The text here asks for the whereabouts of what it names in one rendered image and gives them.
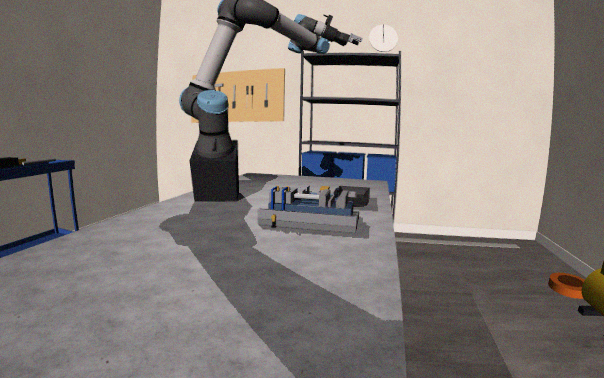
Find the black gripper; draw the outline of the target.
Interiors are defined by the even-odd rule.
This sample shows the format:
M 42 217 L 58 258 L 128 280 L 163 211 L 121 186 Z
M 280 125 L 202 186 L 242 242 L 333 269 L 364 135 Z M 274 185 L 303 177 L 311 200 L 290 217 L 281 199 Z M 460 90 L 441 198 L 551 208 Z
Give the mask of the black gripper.
M 336 42 L 342 46 L 345 46 L 347 42 L 353 43 L 358 46 L 359 42 L 362 42 L 363 38 L 361 38 L 357 35 L 354 35 L 353 33 L 348 35 L 346 33 L 338 31 L 337 28 L 330 26 L 330 23 L 333 19 L 332 15 L 329 14 L 329 16 L 327 16 L 324 14 L 323 16 L 327 17 L 326 23 L 322 23 L 322 22 L 318 21 L 317 26 L 314 30 L 315 35 L 317 35 L 318 37 L 321 36 L 321 38 L 323 37 L 330 42 Z M 326 26 L 326 24 L 327 24 L 327 26 Z

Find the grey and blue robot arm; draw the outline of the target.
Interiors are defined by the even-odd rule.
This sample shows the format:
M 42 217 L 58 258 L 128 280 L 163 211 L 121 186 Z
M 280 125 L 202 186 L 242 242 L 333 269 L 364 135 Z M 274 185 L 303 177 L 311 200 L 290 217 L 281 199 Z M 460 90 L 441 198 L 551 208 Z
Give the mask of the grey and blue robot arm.
M 233 151 L 228 131 L 228 98 L 216 91 L 215 83 L 237 33 L 245 24 L 271 28 L 288 37 L 291 39 L 288 49 L 298 54 L 303 50 L 325 54 L 330 47 L 327 39 L 313 33 L 317 20 L 297 14 L 294 22 L 264 0 L 221 0 L 217 12 L 218 27 L 197 76 L 179 98 L 181 109 L 199 121 L 196 152 L 205 158 L 220 158 Z

